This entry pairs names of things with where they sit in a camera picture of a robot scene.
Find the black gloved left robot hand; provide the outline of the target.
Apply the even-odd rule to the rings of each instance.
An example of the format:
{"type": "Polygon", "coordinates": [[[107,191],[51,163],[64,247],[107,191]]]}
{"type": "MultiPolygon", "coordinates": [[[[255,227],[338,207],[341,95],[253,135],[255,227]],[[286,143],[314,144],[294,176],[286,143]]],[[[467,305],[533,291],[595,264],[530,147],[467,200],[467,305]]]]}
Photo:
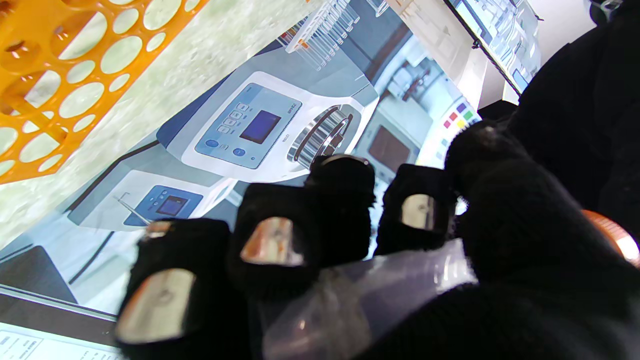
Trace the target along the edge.
{"type": "Polygon", "coordinates": [[[560,48],[519,96],[480,110],[586,210],[640,225],[637,0],[594,0],[596,27],[560,48]]]}

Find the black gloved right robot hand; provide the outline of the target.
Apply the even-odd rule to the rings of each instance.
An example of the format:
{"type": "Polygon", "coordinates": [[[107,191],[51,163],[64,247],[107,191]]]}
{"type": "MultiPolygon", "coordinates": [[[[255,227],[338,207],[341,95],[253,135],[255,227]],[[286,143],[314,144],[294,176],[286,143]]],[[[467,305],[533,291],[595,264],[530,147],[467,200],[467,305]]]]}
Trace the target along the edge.
{"type": "Polygon", "coordinates": [[[251,183],[233,227],[148,224],[115,326],[131,360],[637,360],[639,269],[502,126],[443,169],[320,156],[251,183]]]}

